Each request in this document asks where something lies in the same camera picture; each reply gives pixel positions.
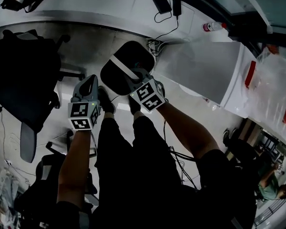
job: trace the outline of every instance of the person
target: person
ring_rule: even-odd
[[[286,198],[286,184],[279,186],[275,176],[279,164],[275,163],[272,166],[272,159],[267,153],[258,154],[244,140],[229,138],[228,131],[224,132],[223,143],[246,168],[249,168],[251,175],[248,179],[253,182],[253,186],[258,185],[263,200]]]
[[[98,139],[99,206],[83,214],[89,171],[90,132],[77,131],[59,174],[57,213],[50,228],[179,226],[251,228],[255,199],[211,134],[200,123],[164,103],[157,111],[181,144],[198,159],[202,189],[184,186],[170,148],[132,98],[134,141],[121,135],[115,107],[99,88],[104,119]]]

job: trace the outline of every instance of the green shirt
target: green shirt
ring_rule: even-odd
[[[271,169],[271,165],[264,163],[264,165],[259,169],[258,173],[260,177],[263,177]],[[269,178],[269,185],[267,187],[262,187],[261,182],[258,183],[258,189],[263,195],[263,197],[267,200],[276,199],[276,195],[278,192],[278,182],[277,178],[274,174],[272,174]]]

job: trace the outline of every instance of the plastic bag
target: plastic bag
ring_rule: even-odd
[[[286,59],[267,48],[257,58],[246,111],[286,140]]]

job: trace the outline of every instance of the black office chair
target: black office chair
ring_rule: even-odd
[[[85,78],[84,74],[61,72],[57,43],[38,36],[35,30],[26,33],[3,31],[0,40],[0,104],[22,122],[20,156],[31,163],[35,157],[37,133],[53,108],[60,102],[54,92],[64,76]]]
[[[70,149],[70,137],[72,131],[67,133],[67,150]],[[14,209],[21,213],[20,225],[22,229],[46,228],[53,216],[55,216],[55,205],[57,202],[58,176],[65,155],[52,148],[48,142],[46,148],[53,154],[44,156],[36,167],[36,180],[21,196],[14,202]],[[86,198],[91,203],[84,204],[84,212],[91,214],[93,206],[98,205],[96,187],[92,183],[92,175],[88,174]]]

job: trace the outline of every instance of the floor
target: floor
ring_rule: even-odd
[[[25,32],[35,29],[40,36],[53,38],[55,40],[62,34],[69,34],[71,40],[68,43],[63,44],[59,50],[62,68],[69,69],[75,66],[81,67],[86,70],[87,75],[97,75],[99,77],[99,85],[102,85],[100,79],[102,67],[108,61],[110,55],[116,52],[125,42],[134,40],[146,47],[146,39],[143,37],[89,25],[58,24],[50,22],[12,25],[0,28],[0,38],[2,37],[2,31],[4,29],[9,29],[12,32]],[[222,143],[222,133],[226,128],[232,130],[235,127],[238,127],[242,118],[222,108],[212,110],[213,106],[207,103],[203,98],[194,97],[185,93],[178,84],[160,75],[154,74],[154,77],[164,84],[166,97],[169,99],[170,103],[203,124],[213,135],[221,150],[225,151],[226,147]],[[41,158],[44,155],[50,154],[44,144],[57,136],[66,133],[68,129],[70,129],[67,118],[67,103],[70,101],[73,88],[78,82],[79,81],[76,79],[64,78],[63,82],[57,85],[57,91],[61,93],[62,98],[61,108],[52,110],[49,118],[44,123],[43,129],[38,133],[36,156],[31,164],[26,163],[20,157],[20,122],[6,110],[3,110],[2,116],[0,114],[0,170],[4,167],[8,167],[3,159],[4,146],[5,158],[10,160],[14,167],[27,173],[35,174],[35,167],[40,162]],[[108,92],[111,99],[117,96],[110,90],[108,90]],[[116,98],[113,103],[117,107],[115,119],[120,126],[120,131],[127,141],[132,142],[134,139],[132,128],[133,117],[128,108],[127,98],[120,96]],[[157,111],[152,111],[146,115],[153,121],[160,135],[163,136],[163,118],[160,114]],[[102,116],[103,114],[99,117],[98,123],[93,130],[96,140],[98,139]],[[1,117],[4,123],[5,132],[1,123]],[[169,125],[166,125],[166,137],[169,146],[174,146],[177,152],[189,155],[187,150],[183,148],[174,136]],[[65,135],[56,138],[53,140],[53,143],[55,149],[60,152],[66,152]],[[90,170],[93,176],[93,183],[99,190],[98,173],[94,167],[95,161],[95,157],[91,158]],[[194,183],[199,188],[200,179],[196,164],[185,161],[185,170],[189,176],[193,178]],[[20,184],[24,189],[28,187],[24,177],[27,178],[31,184],[35,180],[35,176],[23,171],[15,170],[13,168],[10,168],[10,171],[19,178]],[[115,174],[114,171],[112,171],[112,175],[126,176],[127,174]],[[185,179],[184,183],[191,185],[188,179]]]

